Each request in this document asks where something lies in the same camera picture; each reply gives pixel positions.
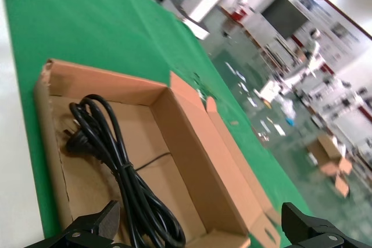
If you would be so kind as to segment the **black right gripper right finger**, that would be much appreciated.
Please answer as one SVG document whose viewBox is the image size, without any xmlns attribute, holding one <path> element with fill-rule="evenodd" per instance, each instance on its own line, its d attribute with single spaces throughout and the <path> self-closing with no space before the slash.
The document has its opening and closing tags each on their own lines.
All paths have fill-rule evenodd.
<svg viewBox="0 0 372 248">
<path fill-rule="evenodd" d="M 368 248 L 369 245 L 352 239 L 328 220 L 312 217 L 300 211 L 293 203 L 281 208 L 281 227 L 291 247 L 302 248 Z"/>
</svg>

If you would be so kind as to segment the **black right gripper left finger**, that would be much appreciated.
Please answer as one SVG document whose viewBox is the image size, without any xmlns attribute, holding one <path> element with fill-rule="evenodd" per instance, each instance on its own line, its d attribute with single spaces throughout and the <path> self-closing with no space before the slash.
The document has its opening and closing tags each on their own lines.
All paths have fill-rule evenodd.
<svg viewBox="0 0 372 248">
<path fill-rule="evenodd" d="M 63 232 L 31 248 L 122 247 L 114 241 L 120 224 L 120 203 L 110 201 L 100 212 L 76 218 Z"/>
</svg>

